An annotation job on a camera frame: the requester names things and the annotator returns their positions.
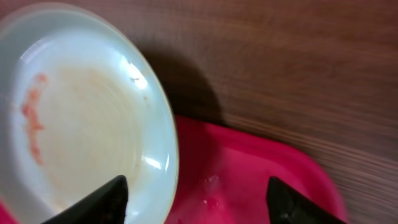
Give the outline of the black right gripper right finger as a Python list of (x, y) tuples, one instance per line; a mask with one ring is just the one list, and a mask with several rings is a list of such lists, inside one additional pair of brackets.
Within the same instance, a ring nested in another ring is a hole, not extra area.
[(268, 181), (266, 203), (270, 224), (346, 224), (276, 176)]

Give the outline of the white plate top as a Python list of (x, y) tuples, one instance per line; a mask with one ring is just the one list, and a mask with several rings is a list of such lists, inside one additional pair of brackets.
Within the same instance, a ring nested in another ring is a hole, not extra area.
[(42, 223), (117, 175), (126, 223), (163, 223), (178, 180), (168, 99), (109, 22), (61, 3), (1, 19), (1, 204)]

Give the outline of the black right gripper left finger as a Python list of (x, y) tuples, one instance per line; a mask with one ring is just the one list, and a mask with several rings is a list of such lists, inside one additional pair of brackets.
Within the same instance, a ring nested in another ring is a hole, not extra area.
[(43, 224), (123, 224), (127, 201), (127, 180), (117, 175)]

